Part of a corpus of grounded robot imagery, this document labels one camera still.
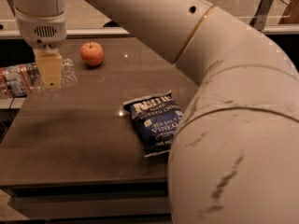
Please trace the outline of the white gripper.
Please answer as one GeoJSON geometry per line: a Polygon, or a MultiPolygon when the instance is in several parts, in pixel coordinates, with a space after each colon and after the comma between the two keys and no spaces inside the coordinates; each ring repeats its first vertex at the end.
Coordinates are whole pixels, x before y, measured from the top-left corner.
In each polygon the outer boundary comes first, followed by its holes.
{"type": "Polygon", "coordinates": [[[62,87],[62,55],[58,49],[66,39],[65,14],[37,16],[15,9],[16,22],[23,40],[34,50],[36,66],[45,88],[62,87]]]}

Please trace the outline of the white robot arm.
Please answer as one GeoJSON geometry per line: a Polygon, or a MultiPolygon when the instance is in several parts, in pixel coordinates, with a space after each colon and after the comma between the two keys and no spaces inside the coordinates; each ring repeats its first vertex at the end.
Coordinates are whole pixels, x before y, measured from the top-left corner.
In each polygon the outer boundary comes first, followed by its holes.
{"type": "MultiPolygon", "coordinates": [[[[198,85],[168,160],[174,224],[299,224],[298,74],[268,37],[206,0],[85,0],[198,85]]],[[[64,0],[13,0],[21,35],[64,0]]]]}

